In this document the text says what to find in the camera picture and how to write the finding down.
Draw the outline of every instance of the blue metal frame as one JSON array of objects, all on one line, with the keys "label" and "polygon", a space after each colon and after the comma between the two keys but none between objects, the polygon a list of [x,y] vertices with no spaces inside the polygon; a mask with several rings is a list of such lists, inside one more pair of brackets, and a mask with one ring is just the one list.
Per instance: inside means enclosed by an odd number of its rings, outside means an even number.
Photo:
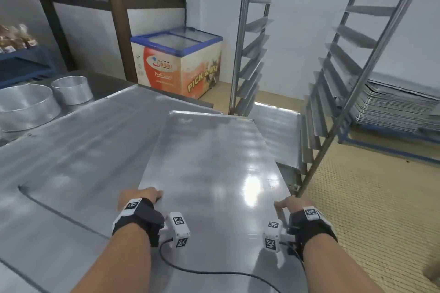
[{"label": "blue metal frame", "polygon": [[[32,57],[35,57],[35,56],[43,57],[45,60],[45,64],[33,62]],[[30,79],[38,77],[38,76],[47,76],[50,78],[50,77],[57,75],[57,73],[58,73],[57,69],[55,67],[55,63],[54,63],[52,54],[47,50],[47,48],[45,46],[38,45],[38,46],[35,46],[30,49],[23,49],[23,50],[18,50],[18,51],[12,52],[12,53],[0,54],[0,62],[3,60],[13,59],[13,58],[22,59],[22,60],[30,60],[30,64],[31,63],[35,64],[35,66],[36,66],[35,70],[29,71],[26,74],[20,74],[19,76],[11,75],[11,77],[8,78],[7,80],[0,81],[0,89],[8,87],[10,85],[17,84],[22,81],[30,80]]]},{"label": "blue metal frame", "polygon": [[[349,122],[348,126],[341,133],[338,134],[338,143],[340,143],[340,144],[343,144],[343,143],[354,144],[354,145],[358,145],[358,146],[362,146],[362,147],[371,148],[373,150],[390,153],[393,155],[399,155],[399,156],[407,157],[410,159],[421,160],[421,161],[425,161],[428,163],[440,165],[440,160],[436,160],[431,157],[425,157],[422,155],[417,155],[417,154],[413,154],[413,153],[409,153],[409,152],[405,152],[405,151],[395,150],[393,148],[389,148],[389,147],[385,147],[385,146],[371,144],[371,143],[361,141],[361,140],[351,139],[351,138],[349,138],[349,133],[350,133],[352,125],[353,125],[353,123]],[[393,136],[401,136],[401,137],[406,137],[409,139],[423,140],[423,141],[427,141],[427,142],[431,142],[431,143],[435,143],[435,144],[440,144],[440,140],[428,138],[428,137],[414,134],[411,132],[398,131],[395,129],[384,128],[384,127],[380,127],[380,126],[373,125],[373,124],[358,124],[358,123],[356,123],[356,125],[359,126],[360,129],[377,131],[380,133],[389,134],[389,135],[393,135]]]},{"label": "blue metal frame", "polygon": [[[205,42],[202,42],[202,41],[195,40],[193,38],[188,38],[186,36],[178,35],[178,34],[175,34],[175,33],[171,32],[172,30],[176,30],[176,29],[190,29],[190,30],[194,30],[194,31],[199,31],[201,33],[206,33],[206,34],[210,34],[212,36],[215,36],[215,38],[212,38],[211,40],[207,40]],[[173,36],[177,36],[177,37],[182,37],[182,38],[185,38],[185,39],[190,40],[190,41],[198,42],[198,44],[195,44],[195,45],[190,46],[190,47],[188,47],[186,49],[183,49],[183,50],[177,50],[177,49],[173,49],[173,48],[170,48],[168,46],[163,46],[161,44],[154,43],[154,42],[150,41],[151,38],[154,38],[154,37],[157,37],[157,36],[160,36],[160,35],[165,35],[165,34],[166,35],[173,35]],[[214,35],[214,34],[211,34],[211,33],[207,33],[207,32],[202,31],[202,30],[194,29],[192,27],[178,27],[178,28],[173,28],[173,29],[169,29],[169,30],[159,31],[159,32],[154,33],[154,34],[133,36],[131,38],[131,41],[133,43],[137,43],[137,44],[140,44],[142,46],[149,47],[149,48],[154,48],[154,49],[156,49],[158,51],[165,52],[165,53],[168,53],[169,55],[173,55],[173,56],[176,56],[176,57],[185,57],[187,55],[190,55],[191,53],[199,51],[199,50],[201,50],[203,48],[206,48],[207,46],[210,46],[210,45],[212,45],[214,43],[217,43],[217,42],[220,42],[222,40],[223,40],[223,37],[221,37],[221,36]]]}]

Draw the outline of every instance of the blue freezer trim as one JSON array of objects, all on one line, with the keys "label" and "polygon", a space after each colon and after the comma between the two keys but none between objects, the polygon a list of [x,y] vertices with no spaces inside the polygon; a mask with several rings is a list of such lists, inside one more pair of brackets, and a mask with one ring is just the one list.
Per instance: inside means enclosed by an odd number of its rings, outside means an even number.
[{"label": "blue freezer trim", "polygon": [[[188,38],[188,37],[185,37],[185,36],[182,36],[182,35],[178,35],[178,34],[174,34],[174,33],[171,32],[171,30],[176,30],[176,29],[190,29],[190,30],[199,31],[199,32],[206,33],[206,34],[209,34],[209,35],[212,35],[212,36],[216,36],[216,37],[212,38],[211,40],[207,40],[205,42],[201,42],[201,41],[195,40],[193,38]],[[190,46],[190,47],[188,47],[186,49],[183,49],[183,50],[177,50],[177,49],[170,48],[168,46],[163,46],[161,44],[151,42],[149,40],[150,38],[153,38],[153,37],[156,37],[156,36],[160,36],[160,35],[163,35],[163,34],[173,35],[173,36],[177,36],[177,37],[183,37],[183,38],[186,38],[187,40],[190,40],[190,41],[199,42],[199,44],[195,44],[195,45]],[[206,31],[198,30],[198,29],[195,29],[195,28],[192,28],[192,27],[178,27],[178,28],[173,28],[173,29],[169,29],[169,30],[159,31],[159,32],[154,33],[154,34],[146,34],[146,35],[133,36],[131,38],[131,41],[133,43],[137,43],[137,44],[140,44],[142,46],[153,48],[153,49],[155,49],[157,51],[165,52],[165,53],[168,53],[168,55],[173,55],[173,56],[176,56],[176,57],[185,57],[187,55],[190,55],[191,53],[194,53],[196,51],[202,50],[203,48],[206,48],[207,46],[211,46],[212,44],[215,44],[217,42],[221,42],[222,40],[223,40],[223,37],[221,37],[221,36],[214,35],[214,34],[206,32]]]}]

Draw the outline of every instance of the tiled floor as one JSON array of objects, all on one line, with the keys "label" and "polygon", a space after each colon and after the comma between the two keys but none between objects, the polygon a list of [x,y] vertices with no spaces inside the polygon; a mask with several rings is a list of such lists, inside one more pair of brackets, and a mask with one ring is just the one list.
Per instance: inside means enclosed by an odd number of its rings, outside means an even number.
[{"label": "tiled floor", "polygon": [[[201,100],[227,112],[229,95],[230,85],[220,82]],[[256,100],[297,111],[302,105],[262,91]],[[439,148],[417,148],[425,150],[440,156]],[[440,292],[422,274],[440,255],[440,166],[335,141],[306,194],[332,221],[340,244],[386,292]]]}]

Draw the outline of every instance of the black cable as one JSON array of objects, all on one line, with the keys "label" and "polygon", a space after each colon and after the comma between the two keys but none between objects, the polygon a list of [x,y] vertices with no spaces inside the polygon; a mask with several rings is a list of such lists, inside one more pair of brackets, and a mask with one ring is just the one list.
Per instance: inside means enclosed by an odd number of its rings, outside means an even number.
[{"label": "black cable", "polygon": [[222,271],[222,272],[214,272],[214,271],[197,271],[197,270],[189,270],[189,269],[185,269],[185,268],[181,268],[180,266],[174,265],[173,263],[171,263],[170,261],[168,261],[164,255],[162,254],[162,247],[165,243],[171,242],[173,239],[170,240],[166,240],[163,241],[161,246],[159,247],[159,255],[162,258],[162,261],[165,262],[168,266],[178,269],[180,271],[183,272],[189,272],[189,273],[196,273],[196,274],[237,274],[237,275],[243,275],[243,276],[248,276],[248,277],[252,277],[258,280],[261,280],[262,282],[266,283],[267,285],[269,285],[270,287],[272,287],[275,291],[277,291],[278,293],[281,293],[280,290],[278,290],[275,286],[273,286],[270,282],[268,282],[267,280],[255,275],[255,274],[250,274],[250,273],[244,273],[244,272],[234,272],[234,271]]}]

